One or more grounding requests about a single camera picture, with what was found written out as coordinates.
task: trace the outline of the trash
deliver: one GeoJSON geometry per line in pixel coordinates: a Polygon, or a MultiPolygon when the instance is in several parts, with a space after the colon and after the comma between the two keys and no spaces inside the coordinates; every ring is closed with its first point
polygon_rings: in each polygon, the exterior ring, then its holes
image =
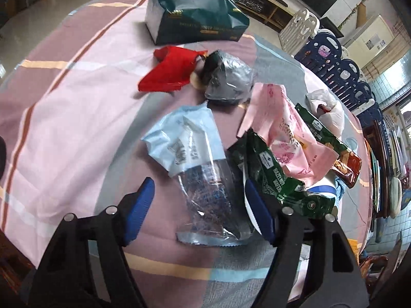
{"type": "Polygon", "coordinates": [[[360,175],[362,161],[350,148],[337,139],[316,117],[314,117],[301,104],[295,106],[301,118],[314,134],[318,142],[333,149],[339,154],[332,170],[340,177],[349,188],[354,187],[360,175]]]}
{"type": "Polygon", "coordinates": [[[206,58],[200,77],[208,85],[208,100],[238,105],[250,98],[255,72],[239,58],[217,50],[206,58]]]}
{"type": "Polygon", "coordinates": [[[266,142],[288,177],[311,186],[338,154],[318,143],[287,98],[284,86],[256,83],[237,136],[250,127],[266,142]]]}
{"type": "Polygon", "coordinates": [[[191,222],[178,229],[178,240],[209,246],[248,242],[253,227],[241,195],[242,182],[233,177],[206,102],[169,113],[142,140],[185,196],[191,222]]]}
{"type": "Polygon", "coordinates": [[[241,167],[246,152],[248,176],[256,181],[263,193],[276,197],[282,205],[309,218],[322,218],[331,213],[335,199],[309,194],[302,181],[287,177],[264,140],[252,128],[228,151],[241,167]]]}
{"type": "Polygon", "coordinates": [[[154,51],[160,63],[155,66],[138,84],[139,91],[169,92],[181,90],[190,83],[190,74],[197,60],[207,51],[193,51],[182,47],[166,46],[154,51]]]}
{"type": "Polygon", "coordinates": [[[344,130],[344,110],[340,101],[330,93],[328,89],[318,89],[308,93],[307,99],[310,102],[311,113],[330,130],[337,138],[341,138],[344,130]]]}
{"type": "Polygon", "coordinates": [[[149,0],[145,22],[156,45],[238,41],[249,25],[232,0],[149,0]]]}

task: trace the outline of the tiled wall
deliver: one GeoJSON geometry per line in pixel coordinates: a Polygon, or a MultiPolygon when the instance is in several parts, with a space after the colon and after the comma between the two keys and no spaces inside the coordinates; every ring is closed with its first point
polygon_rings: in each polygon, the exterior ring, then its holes
{"type": "Polygon", "coordinates": [[[402,250],[406,250],[411,242],[411,203],[395,219],[388,218],[380,243],[375,243],[377,231],[374,231],[374,236],[368,241],[365,250],[372,255],[389,253],[394,248],[400,230],[402,230],[402,250]]]}
{"type": "Polygon", "coordinates": [[[383,109],[411,89],[410,81],[411,50],[369,85],[377,103],[383,109]]]}

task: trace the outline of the clear plastic wrapper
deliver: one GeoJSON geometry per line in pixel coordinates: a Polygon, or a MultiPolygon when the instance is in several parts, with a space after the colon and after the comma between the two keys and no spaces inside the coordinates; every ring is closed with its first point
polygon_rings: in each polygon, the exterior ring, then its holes
{"type": "Polygon", "coordinates": [[[208,246],[248,242],[253,227],[244,206],[242,174],[228,165],[207,103],[169,113],[142,140],[185,196],[191,221],[178,228],[178,240],[208,246]]]}
{"type": "Polygon", "coordinates": [[[222,105],[247,101],[254,84],[255,71],[244,61],[217,50],[204,63],[201,80],[207,85],[205,97],[222,105]]]}

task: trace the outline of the pink snack bag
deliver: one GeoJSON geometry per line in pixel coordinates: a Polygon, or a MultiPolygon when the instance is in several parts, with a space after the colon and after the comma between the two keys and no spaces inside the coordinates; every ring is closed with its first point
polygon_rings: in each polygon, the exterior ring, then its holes
{"type": "Polygon", "coordinates": [[[316,141],[282,85],[254,85],[237,136],[241,137],[250,127],[270,147],[284,173],[306,186],[322,179],[338,158],[334,150],[316,141]]]}

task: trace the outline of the metal screw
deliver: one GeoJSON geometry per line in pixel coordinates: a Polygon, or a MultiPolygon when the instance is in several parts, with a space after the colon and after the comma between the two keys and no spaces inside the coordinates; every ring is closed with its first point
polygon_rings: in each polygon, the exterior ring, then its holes
{"type": "Polygon", "coordinates": [[[70,221],[72,221],[73,219],[74,219],[74,214],[73,213],[67,213],[65,216],[64,216],[64,221],[67,221],[67,222],[70,222],[70,221]]]}
{"type": "Polygon", "coordinates": [[[332,214],[330,214],[330,213],[328,213],[328,214],[325,215],[325,219],[326,219],[328,222],[334,222],[334,221],[335,221],[334,215],[332,215],[332,214]]]}
{"type": "Polygon", "coordinates": [[[286,206],[286,207],[283,207],[282,212],[285,215],[291,215],[294,213],[294,210],[291,207],[286,206]]]}
{"type": "Polygon", "coordinates": [[[106,208],[106,213],[107,214],[116,214],[117,213],[117,207],[116,206],[109,206],[106,208]]]}

